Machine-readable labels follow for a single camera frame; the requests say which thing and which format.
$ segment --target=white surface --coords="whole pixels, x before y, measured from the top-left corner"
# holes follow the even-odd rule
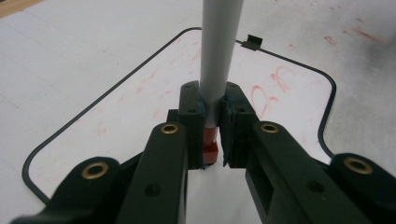
[[[251,0],[237,39],[260,36],[264,49],[333,77],[327,145],[396,175],[394,11],[390,0]],[[43,207],[21,181],[36,146],[181,30],[201,24],[202,1],[192,0],[47,0],[1,19],[0,222]],[[223,200],[232,203],[213,198],[202,217],[223,214]]]
[[[243,0],[204,0],[199,92],[205,102],[205,127],[219,124]]]

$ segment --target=screw hole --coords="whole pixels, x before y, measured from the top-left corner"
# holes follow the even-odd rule
[[[278,129],[275,125],[272,125],[272,124],[266,124],[266,123],[264,123],[264,124],[261,126],[261,128],[262,128],[262,130],[263,130],[264,132],[266,132],[266,133],[277,133],[277,132],[279,132],[279,129]]]
[[[373,167],[371,167],[371,165],[369,165],[366,161],[353,157],[346,158],[344,160],[344,165],[349,170],[361,175],[370,175],[373,172]]]
[[[161,193],[161,185],[154,183],[150,184],[145,189],[146,196],[154,198]]]
[[[86,166],[81,175],[84,179],[96,179],[107,173],[107,171],[107,163],[99,161]]]
[[[161,127],[161,132],[166,134],[176,133],[178,127],[175,124],[165,124]]]

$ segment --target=white tube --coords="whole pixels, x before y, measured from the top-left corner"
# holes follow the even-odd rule
[[[243,0],[204,0],[200,94],[205,102],[205,127],[219,121]]]

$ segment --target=red object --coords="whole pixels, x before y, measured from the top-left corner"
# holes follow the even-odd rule
[[[204,128],[204,165],[211,165],[218,160],[217,133],[218,128]]]

